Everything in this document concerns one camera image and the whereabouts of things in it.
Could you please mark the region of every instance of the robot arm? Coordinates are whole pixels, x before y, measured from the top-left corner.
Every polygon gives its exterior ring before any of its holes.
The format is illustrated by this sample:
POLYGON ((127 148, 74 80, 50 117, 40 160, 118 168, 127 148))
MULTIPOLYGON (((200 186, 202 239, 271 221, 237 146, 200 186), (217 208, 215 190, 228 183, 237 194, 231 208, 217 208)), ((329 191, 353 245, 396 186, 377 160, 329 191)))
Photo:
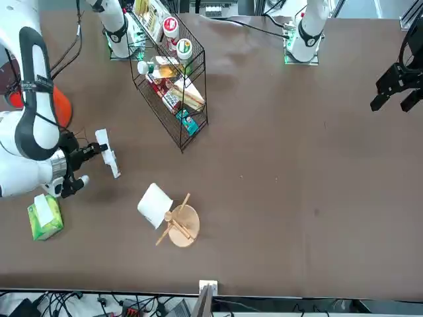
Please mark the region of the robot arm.
POLYGON ((328 0, 308 0, 304 17, 295 31, 292 45, 288 48, 293 58, 303 63, 314 58, 329 13, 328 0))
MULTIPOLYGON (((99 14, 115 54, 127 57, 127 39, 133 40, 135 30, 128 29, 118 0, 87 1, 99 14)), ((2 0, 0 17, 0 44, 17 59, 25 105, 23 110, 0 112, 0 197, 38 186, 67 197, 88 182, 88 176, 75 179, 73 172, 86 160, 110 149, 108 144, 98 143, 79 148, 72 133, 59 132, 38 0, 2 0)))
POLYGON ((24 109, 0 114, 0 144, 12 155, 46 160, 58 147, 59 129, 40 117, 57 123, 52 91, 31 88, 36 81, 52 86, 37 1, 3 0, 0 16, 0 44, 16 57, 26 86, 22 90, 24 109))

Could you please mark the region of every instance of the brown table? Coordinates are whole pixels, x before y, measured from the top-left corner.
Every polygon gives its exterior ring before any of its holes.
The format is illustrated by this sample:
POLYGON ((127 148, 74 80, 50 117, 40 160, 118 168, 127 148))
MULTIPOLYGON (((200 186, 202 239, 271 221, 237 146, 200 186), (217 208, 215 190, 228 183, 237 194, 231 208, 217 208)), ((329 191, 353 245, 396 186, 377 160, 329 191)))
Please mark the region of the brown table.
MULTIPOLYGON (((398 21, 329 20, 321 64, 306 67, 283 66, 273 36, 184 20, 206 49, 210 126, 182 155, 84 14, 81 56, 56 83, 73 131, 108 129, 122 176, 101 157, 85 164, 91 183, 61 202, 65 228, 46 242, 30 235, 36 193, 3 200, 0 287, 197 293, 217 279, 222 295, 421 299, 423 108, 402 113, 401 96, 369 107, 397 59, 398 21), (136 209, 152 182, 178 201, 192 194, 192 247, 155 247, 163 230, 136 209)), ((42 16, 51 61, 75 21, 42 16)))

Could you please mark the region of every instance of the bottle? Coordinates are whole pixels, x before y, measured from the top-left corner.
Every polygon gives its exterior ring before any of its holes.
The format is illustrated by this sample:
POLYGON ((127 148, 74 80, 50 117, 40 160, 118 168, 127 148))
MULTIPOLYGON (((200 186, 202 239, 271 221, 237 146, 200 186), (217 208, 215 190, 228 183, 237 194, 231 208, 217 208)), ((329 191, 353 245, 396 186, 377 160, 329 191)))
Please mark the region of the bottle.
POLYGON ((167 38, 167 47, 170 51, 176 51, 179 40, 179 24, 174 17, 167 17, 163 21, 163 33, 167 38))
POLYGON ((192 43, 188 38, 181 38, 176 45, 176 53, 184 67, 189 63, 192 56, 192 43))
POLYGON ((137 68, 142 75, 151 74, 154 79, 176 77, 175 67, 178 60, 174 57, 154 56, 150 61, 139 61, 137 68))

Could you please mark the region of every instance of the tissue box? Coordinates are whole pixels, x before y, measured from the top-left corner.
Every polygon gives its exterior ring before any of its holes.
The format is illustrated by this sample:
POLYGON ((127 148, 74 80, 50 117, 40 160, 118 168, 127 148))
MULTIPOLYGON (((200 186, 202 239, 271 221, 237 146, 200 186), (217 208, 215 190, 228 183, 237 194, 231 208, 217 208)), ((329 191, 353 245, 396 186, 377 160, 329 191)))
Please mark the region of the tissue box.
POLYGON ((28 215, 34 241, 46 240, 63 229, 59 204, 51 195, 36 196, 28 215))

